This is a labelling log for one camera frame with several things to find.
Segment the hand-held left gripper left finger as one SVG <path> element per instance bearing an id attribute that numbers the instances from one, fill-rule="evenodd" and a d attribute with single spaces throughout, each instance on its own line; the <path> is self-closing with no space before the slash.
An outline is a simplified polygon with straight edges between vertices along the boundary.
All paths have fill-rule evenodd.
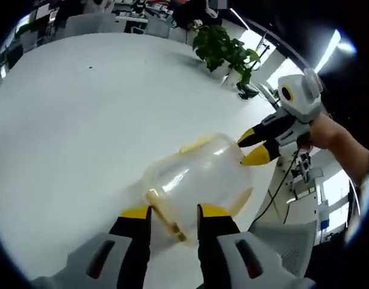
<path id="1" fill-rule="evenodd" d="M 152 207 L 121 213 L 109 232 L 95 235 L 67 257 L 50 277 L 31 281 L 33 288 L 143 288 L 150 260 Z"/>

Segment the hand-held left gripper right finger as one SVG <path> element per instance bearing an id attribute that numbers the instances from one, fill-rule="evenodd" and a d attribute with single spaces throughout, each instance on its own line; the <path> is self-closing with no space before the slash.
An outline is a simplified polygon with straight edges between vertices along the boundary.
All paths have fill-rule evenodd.
<path id="1" fill-rule="evenodd" d="M 249 231 L 241 232 L 228 211 L 197 206 L 198 258 L 203 288 L 314 288 L 290 273 L 281 256 Z"/>

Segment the person's right hand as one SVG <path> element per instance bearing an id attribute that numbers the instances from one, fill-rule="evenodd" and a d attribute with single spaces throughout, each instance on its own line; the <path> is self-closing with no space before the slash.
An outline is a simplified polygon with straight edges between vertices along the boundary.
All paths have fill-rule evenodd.
<path id="1" fill-rule="evenodd" d="M 309 130 L 309 140 L 301 148 L 310 150 L 312 147 L 327 149 L 335 133 L 335 122 L 327 115 L 321 113 L 312 122 Z"/>

